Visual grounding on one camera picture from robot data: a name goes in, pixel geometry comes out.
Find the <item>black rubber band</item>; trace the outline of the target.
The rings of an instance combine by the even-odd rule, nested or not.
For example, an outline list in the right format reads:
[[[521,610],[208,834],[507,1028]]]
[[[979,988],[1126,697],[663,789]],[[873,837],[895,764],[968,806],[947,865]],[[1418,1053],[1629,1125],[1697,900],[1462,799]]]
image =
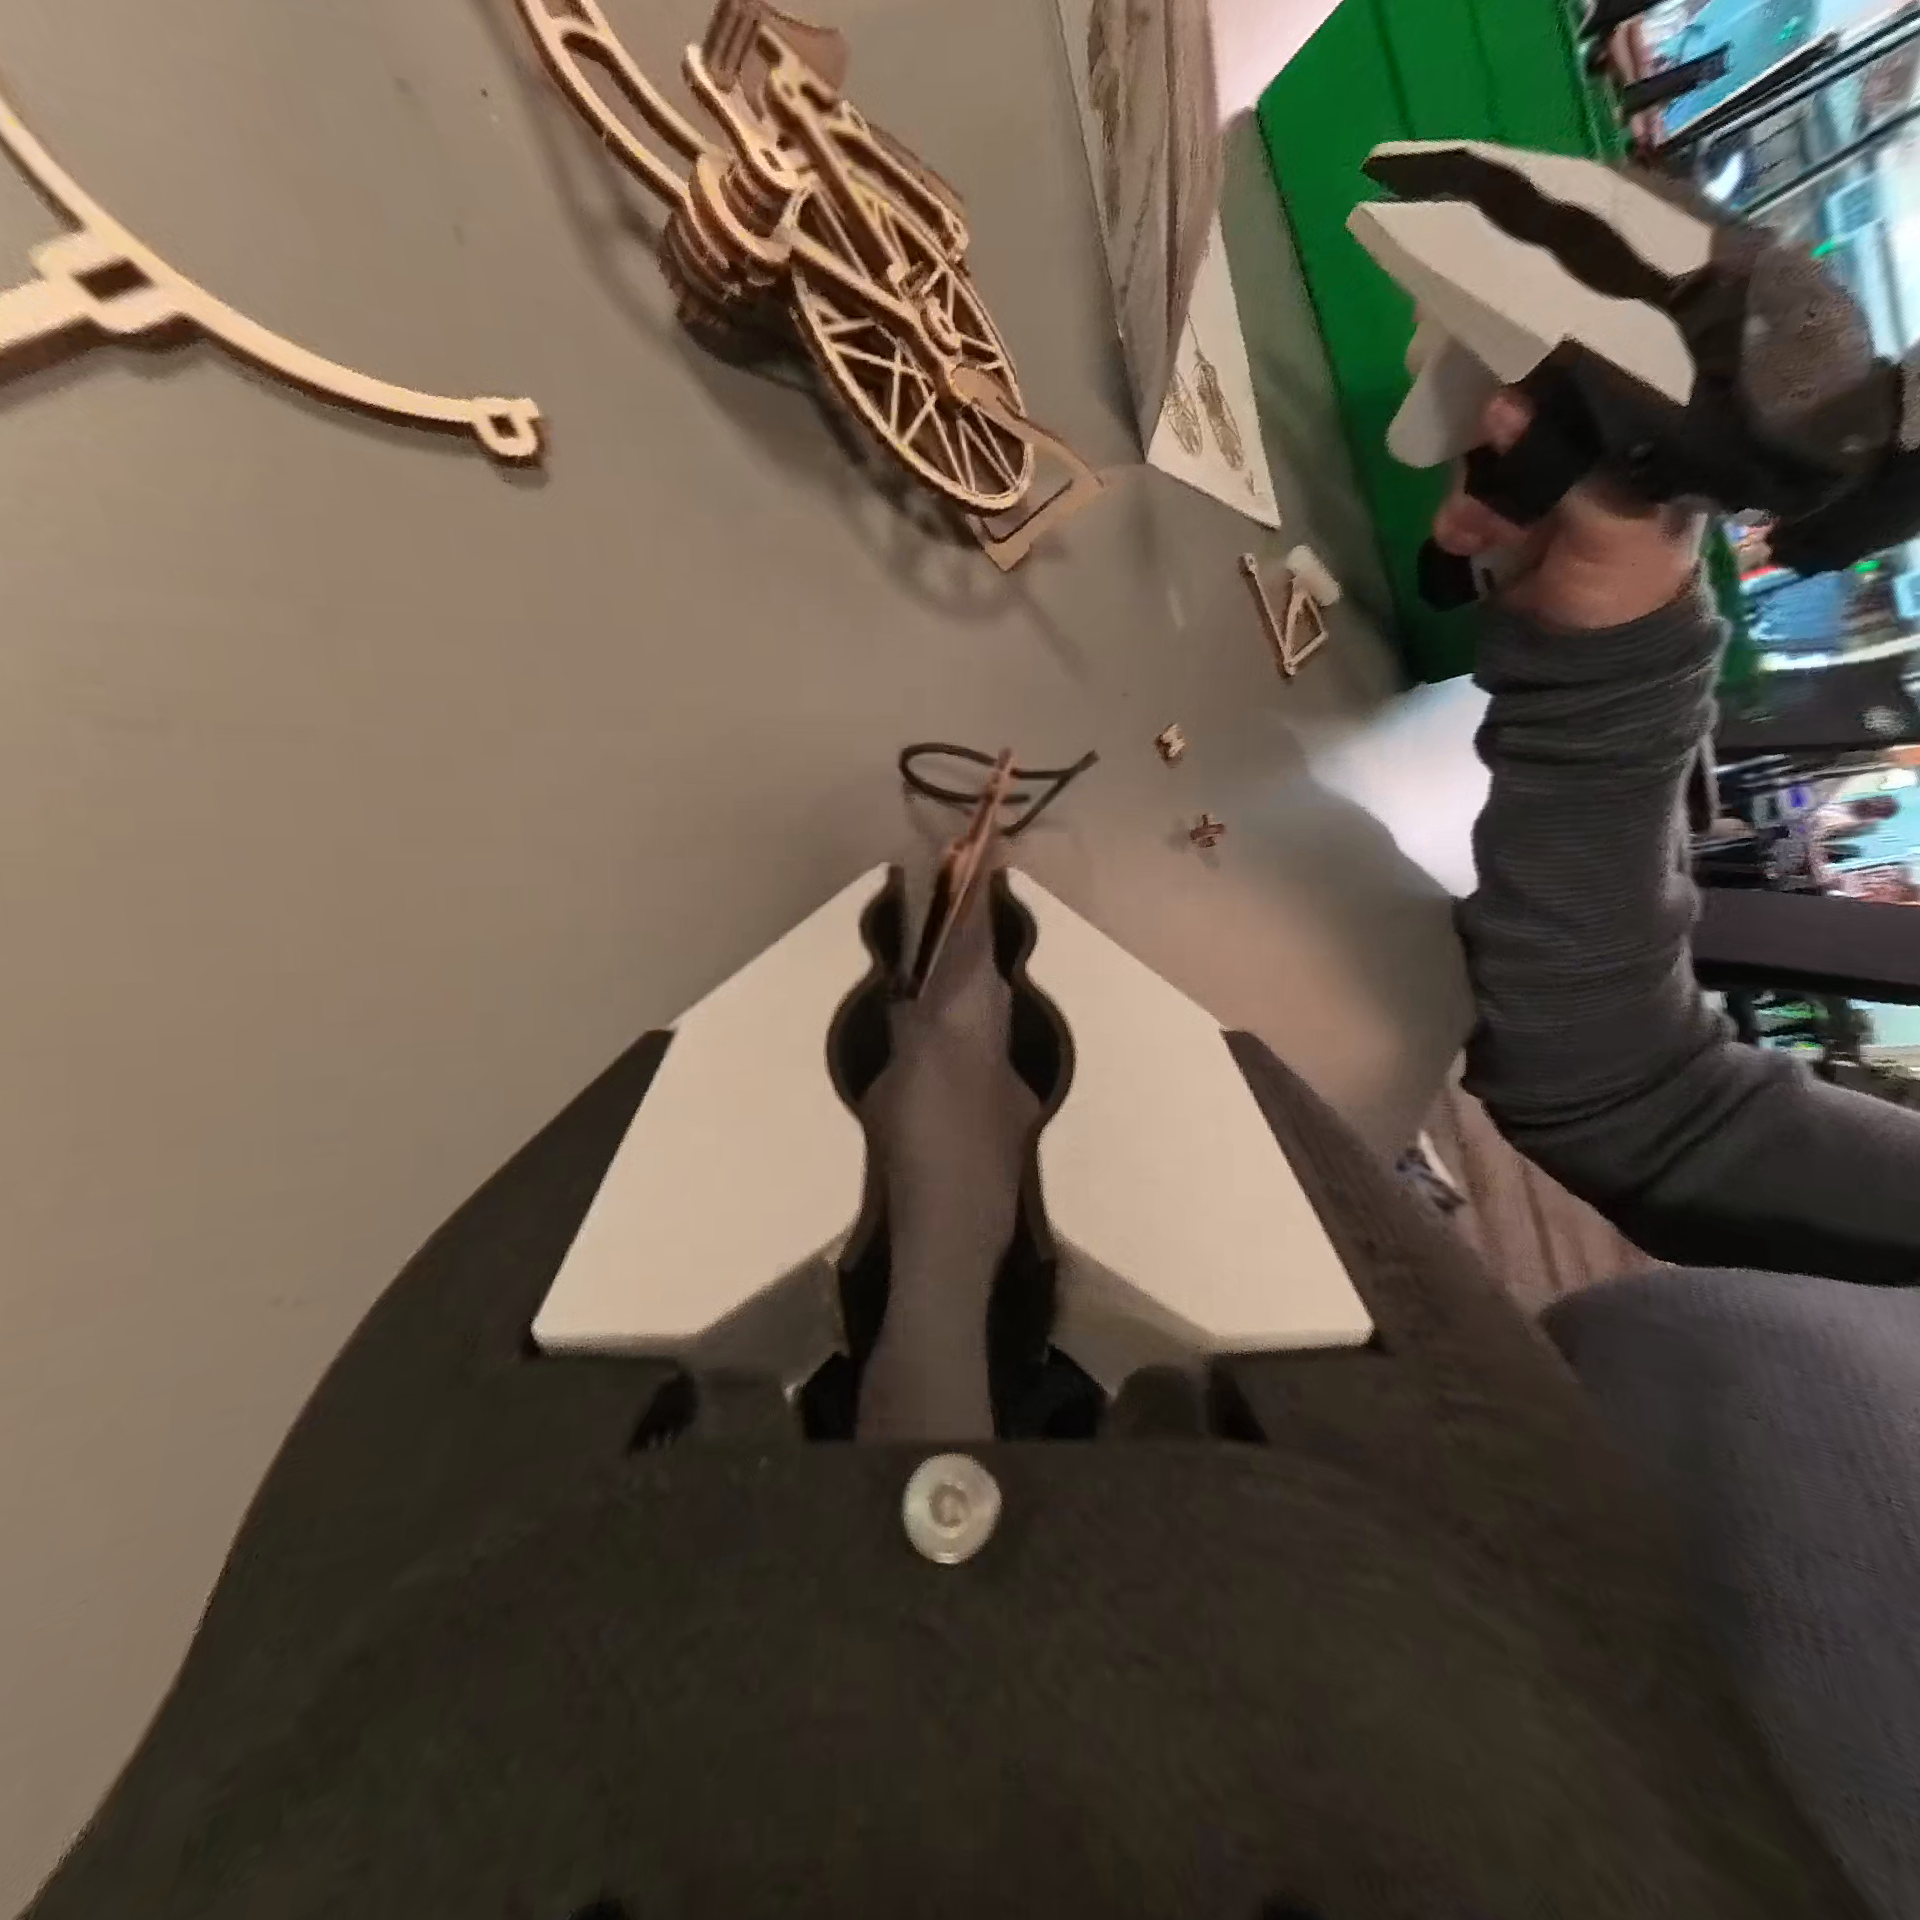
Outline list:
[[[919,741],[901,747],[898,778],[919,799],[972,809],[989,798],[998,778],[997,834],[1026,837],[1044,814],[1099,769],[1102,756],[1087,750],[1062,769],[1021,769],[1013,756],[988,756],[950,741]]]

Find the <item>green board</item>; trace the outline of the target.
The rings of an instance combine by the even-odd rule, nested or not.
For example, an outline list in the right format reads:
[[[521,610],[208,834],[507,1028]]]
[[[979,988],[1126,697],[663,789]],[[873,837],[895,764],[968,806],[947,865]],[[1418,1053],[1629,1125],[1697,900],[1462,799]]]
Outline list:
[[[1384,139],[1623,156],[1619,107],[1588,71],[1576,14],[1582,3],[1338,3],[1259,100],[1384,579],[1376,602],[1415,682],[1470,672],[1475,624],[1422,599],[1418,556],[1447,477],[1384,452],[1411,381],[1415,308],[1360,247],[1349,215],[1376,196],[1363,163]]]

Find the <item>person's right hand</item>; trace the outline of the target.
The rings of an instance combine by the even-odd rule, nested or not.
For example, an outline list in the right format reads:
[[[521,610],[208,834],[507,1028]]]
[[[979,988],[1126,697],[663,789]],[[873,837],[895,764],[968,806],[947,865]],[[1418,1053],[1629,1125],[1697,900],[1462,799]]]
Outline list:
[[[1558,635],[1601,635],[1673,609],[1697,579],[1709,513],[1582,482],[1535,527],[1478,503],[1456,474],[1433,543],[1497,574],[1493,609]]]

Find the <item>printed instruction sheet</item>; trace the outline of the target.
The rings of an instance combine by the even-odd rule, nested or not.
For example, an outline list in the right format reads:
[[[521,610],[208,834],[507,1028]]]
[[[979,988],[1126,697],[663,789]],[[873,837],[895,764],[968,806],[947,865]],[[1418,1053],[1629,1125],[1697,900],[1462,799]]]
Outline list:
[[[1150,468],[1280,528],[1224,228],[1210,3],[1054,3]]]

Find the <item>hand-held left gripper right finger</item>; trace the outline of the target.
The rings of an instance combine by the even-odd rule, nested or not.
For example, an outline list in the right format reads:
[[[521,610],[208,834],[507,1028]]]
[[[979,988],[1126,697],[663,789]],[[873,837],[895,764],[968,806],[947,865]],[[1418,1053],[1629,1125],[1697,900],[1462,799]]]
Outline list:
[[[1103,1391],[1142,1367],[1363,1348],[1376,1324],[1221,1022],[1033,875],[997,875],[1044,1066],[1050,1342]]]

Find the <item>person's grey trouser leg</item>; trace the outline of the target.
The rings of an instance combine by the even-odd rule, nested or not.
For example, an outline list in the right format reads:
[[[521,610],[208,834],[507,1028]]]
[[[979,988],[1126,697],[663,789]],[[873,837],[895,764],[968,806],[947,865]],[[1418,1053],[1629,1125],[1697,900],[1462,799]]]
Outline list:
[[[1544,1329],[1670,1490],[1796,1799],[1874,1915],[1916,1918],[1916,1292],[1670,1268]]]

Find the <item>small wooden model part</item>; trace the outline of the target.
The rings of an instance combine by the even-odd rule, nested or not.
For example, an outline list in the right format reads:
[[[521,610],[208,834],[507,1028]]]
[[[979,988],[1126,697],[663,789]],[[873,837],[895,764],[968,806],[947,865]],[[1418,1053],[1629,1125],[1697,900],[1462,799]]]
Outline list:
[[[968,762],[972,769],[988,769],[988,783],[971,793],[935,789],[932,781],[919,773],[921,759],[950,759]],[[953,843],[947,843],[947,851],[942,855],[942,865],[935,871],[935,887],[923,905],[919,947],[901,975],[901,997],[921,998],[935,974],[942,971],[950,936],[968,917],[968,909],[972,905],[977,886],[988,871],[989,848],[998,837],[1002,806],[1016,786],[1016,750],[1002,747],[989,759],[977,747],[921,741],[898,756],[898,769],[912,793],[968,809],[968,826],[957,834]]]

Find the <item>triangular wooden frame part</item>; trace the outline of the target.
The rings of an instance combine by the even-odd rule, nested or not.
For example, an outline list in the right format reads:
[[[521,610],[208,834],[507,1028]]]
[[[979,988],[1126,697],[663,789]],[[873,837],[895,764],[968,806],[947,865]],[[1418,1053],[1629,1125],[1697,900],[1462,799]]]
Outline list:
[[[1296,678],[1328,639],[1328,610],[1316,609],[1302,593],[1293,593],[1286,589],[1286,567],[1280,567],[1280,590],[1272,590],[1260,574],[1260,561],[1252,553],[1239,556],[1239,572],[1252,590],[1273,665],[1285,678]]]

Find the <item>curved wooden rim part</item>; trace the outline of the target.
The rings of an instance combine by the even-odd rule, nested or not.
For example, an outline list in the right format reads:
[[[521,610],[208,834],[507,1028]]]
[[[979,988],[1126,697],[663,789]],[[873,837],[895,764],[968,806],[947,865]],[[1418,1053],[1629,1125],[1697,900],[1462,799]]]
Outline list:
[[[628,173],[668,210],[686,205],[708,139],[621,42],[603,3],[516,3],[539,63]]]

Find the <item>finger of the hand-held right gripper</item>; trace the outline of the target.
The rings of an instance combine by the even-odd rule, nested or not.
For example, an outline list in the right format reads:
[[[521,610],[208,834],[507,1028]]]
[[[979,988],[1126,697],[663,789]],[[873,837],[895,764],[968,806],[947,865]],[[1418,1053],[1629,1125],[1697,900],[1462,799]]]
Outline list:
[[[1665,311],[1584,284],[1475,205],[1363,203],[1349,233],[1415,299],[1411,393],[1384,430],[1406,468],[1462,458],[1487,403],[1568,347],[1670,403],[1692,403],[1695,360]]]
[[[1716,212],[1601,161],[1497,139],[1387,139],[1363,173],[1373,203],[1468,203],[1549,247],[1584,284],[1658,311],[1727,311],[1730,254]]]

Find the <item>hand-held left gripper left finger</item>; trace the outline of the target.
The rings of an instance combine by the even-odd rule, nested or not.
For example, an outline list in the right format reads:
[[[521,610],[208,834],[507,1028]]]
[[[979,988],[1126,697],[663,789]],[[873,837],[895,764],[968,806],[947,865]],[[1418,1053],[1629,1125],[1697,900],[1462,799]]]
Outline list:
[[[864,917],[898,881],[864,871],[677,1020],[535,1311],[541,1356],[813,1376],[847,1351],[870,1154],[831,1036],[887,980]]]

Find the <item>person's right forearm grey sleeve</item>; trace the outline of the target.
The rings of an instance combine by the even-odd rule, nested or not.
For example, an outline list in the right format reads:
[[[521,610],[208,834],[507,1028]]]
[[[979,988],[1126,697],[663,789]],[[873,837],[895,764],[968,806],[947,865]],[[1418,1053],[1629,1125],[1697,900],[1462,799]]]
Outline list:
[[[1697,582],[1605,631],[1487,614],[1468,1089],[1649,1257],[1914,1288],[1916,1113],[1742,1045],[1692,971],[1686,786],[1724,638]]]

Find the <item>wooden bicycle model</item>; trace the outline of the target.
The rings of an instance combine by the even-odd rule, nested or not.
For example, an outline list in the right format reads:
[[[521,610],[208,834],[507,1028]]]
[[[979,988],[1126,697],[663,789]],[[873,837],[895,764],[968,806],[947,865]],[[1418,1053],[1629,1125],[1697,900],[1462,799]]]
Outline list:
[[[1010,574],[1103,480],[1030,419],[961,196],[852,105],[847,71],[837,31],[714,3],[684,79],[721,144],[692,161],[663,268],[684,325],[787,330],[878,453]]]

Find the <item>long curved wooden arc part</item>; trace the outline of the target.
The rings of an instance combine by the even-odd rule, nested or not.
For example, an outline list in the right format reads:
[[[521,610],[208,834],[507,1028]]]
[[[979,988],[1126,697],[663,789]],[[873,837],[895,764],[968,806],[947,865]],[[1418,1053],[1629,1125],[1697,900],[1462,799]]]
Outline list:
[[[4,100],[4,156],[60,212],[62,233],[25,252],[4,288],[4,364],[98,344],[206,339],[267,380],[370,419],[467,438],[500,468],[545,458],[535,399],[434,395],[342,366],[195,284],[105,210]]]

